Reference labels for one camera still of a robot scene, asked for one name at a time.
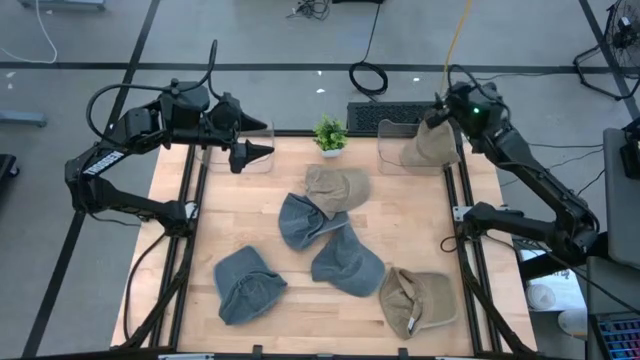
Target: baseball cap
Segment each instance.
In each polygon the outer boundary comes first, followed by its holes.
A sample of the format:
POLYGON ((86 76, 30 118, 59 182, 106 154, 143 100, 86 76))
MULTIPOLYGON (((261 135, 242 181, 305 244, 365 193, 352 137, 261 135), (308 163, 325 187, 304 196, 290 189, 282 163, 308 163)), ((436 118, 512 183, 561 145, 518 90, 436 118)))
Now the baseball cap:
MULTIPOLYGON (((425 119, 435 110, 427 110, 425 119)), ((460 161, 456 151, 453 128, 445 121, 429 129, 426 121, 421 121, 418 133, 402 149, 400 163, 411 169, 419 168, 421 173, 440 174, 442 167, 460 161)))
POLYGON ((311 165, 305 177, 307 196, 327 216, 349 211, 369 198, 369 176, 361 169, 333 169, 311 165))
POLYGON ((371 295, 382 282, 384 264, 360 243, 351 224, 336 230, 311 263, 313 281, 328 281, 359 297, 371 295))
POLYGON ((287 286, 252 246, 222 259, 214 267, 213 276, 221 299, 218 315, 227 325, 243 324, 262 315, 287 286))
POLYGON ((451 281, 440 273, 392 267, 380 288, 380 305, 389 326, 405 340, 420 329, 448 324, 457 316, 451 281))
POLYGON ((278 227, 284 241, 294 250, 304 250, 313 241, 328 231, 349 222, 346 212, 337 213, 333 219, 326 218, 306 196, 289 194, 282 203, 278 216, 278 227))

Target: white cable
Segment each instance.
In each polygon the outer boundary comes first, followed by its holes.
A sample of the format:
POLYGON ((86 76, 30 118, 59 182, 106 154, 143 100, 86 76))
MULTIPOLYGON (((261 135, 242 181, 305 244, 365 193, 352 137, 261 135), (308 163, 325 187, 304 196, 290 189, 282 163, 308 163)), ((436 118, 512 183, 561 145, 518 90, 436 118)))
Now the white cable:
POLYGON ((2 50, 2 52, 7 54, 8 56, 10 56, 10 57, 12 57, 12 58, 14 58, 16 60, 19 60, 19 61, 28 62, 28 63, 31 63, 31 64, 53 64, 53 63, 56 62, 56 60, 58 60, 58 49, 56 49, 56 46, 53 45, 53 41, 51 41, 51 38, 49 38, 49 34, 47 33, 47 30, 44 28, 44 24, 42 23, 42 18, 40 17, 40 0, 36 0, 36 16, 38 17, 38 23, 40 24, 40 28, 42 29, 42 33, 47 38, 47 41, 49 42, 49 45, 51 45, 51 49, 53 49, 53 59, 51 61, 29 60, 29 59, 21 58, 20 56, 13 55, 9 51, 7 51, 5 48, 0 48, 0 50, 2 50))

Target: small green plant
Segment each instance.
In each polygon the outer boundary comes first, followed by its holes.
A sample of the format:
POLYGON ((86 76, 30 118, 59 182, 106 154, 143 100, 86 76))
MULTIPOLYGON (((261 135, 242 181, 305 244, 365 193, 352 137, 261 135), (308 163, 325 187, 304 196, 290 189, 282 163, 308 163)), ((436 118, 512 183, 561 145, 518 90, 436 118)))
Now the small green plant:
POLYGON ((342 123, 322 114, 322 121, 316 125, 313 132, 316 138, 313 141, 322 151, 342 149, 347 145, 347 130, 342 128, 342 123))

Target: white object on floor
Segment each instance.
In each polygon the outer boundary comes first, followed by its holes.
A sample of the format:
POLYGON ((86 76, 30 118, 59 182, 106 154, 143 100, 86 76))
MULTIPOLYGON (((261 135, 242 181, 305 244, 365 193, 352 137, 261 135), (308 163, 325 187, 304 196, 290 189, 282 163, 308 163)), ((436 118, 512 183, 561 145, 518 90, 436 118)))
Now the white object on floor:
POLYGON ((342 154, 342 149, 326 150, 322 152, 322 157, 328 159, 338 157, 340 154, 342 154))
POLYGON ((556 304, 556 296, 547 285, 529 285, 527 287, 527 303, 534 311, 548 311, 556 304))
POLYGON ((558 315, 562 331, 573 337, 587 337, 587 309, 570 309, 558 315))
MULTIPOLYGON (((521 250, 522 260, 528 260, 536 256, 542 255, 542 250, 521 250)), ((555 296, 555 304, 546 310, 535 311, 564 311, 569 309, 586 309, 582 291, 576 274, 571 270, 562 270, 554 274, 543 276, 541 278, 529 281, 529 285, 546 285, 555 296)))
POLYGON ((47 33, 47 29, 44 28, 44 24, 42 23, 42 18, 40 17, 40 0, 36 0, 36 16, 38 17, 38 23, 40 24, 40 28, 42 29, 42 33, 44 34, 44 37, 47 38, 47 41, 49 42, 51 49, 53 49, 53 59, 51 59, 51 61, 29 60, 29 59, 21 58, 20 56, 13 55, 3 47, 0 47, 0 50, 2 50, 5 54, 7 54, 7 56, 12 57, 18 61, 24 61, 31 64, 53 64, 56 62, 56 60, 58 60, 58 49, 56 49, 56 46, 53 45, 53 41, 51 41, 51 38, 49 37, 49 33, 47 33))

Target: potted plant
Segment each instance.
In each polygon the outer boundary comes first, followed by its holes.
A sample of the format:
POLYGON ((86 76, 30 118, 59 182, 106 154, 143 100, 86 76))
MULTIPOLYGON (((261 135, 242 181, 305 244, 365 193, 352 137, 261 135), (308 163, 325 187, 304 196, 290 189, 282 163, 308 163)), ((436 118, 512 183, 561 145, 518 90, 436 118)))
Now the potted plant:
POLYGON ((316 138, 313 141, 322 150, 325 158, 337 157, 342 153, 342 148, 347 145, 347 130, 342 128, 342 123, 322 114, 322 121, 313 130, 316 138))

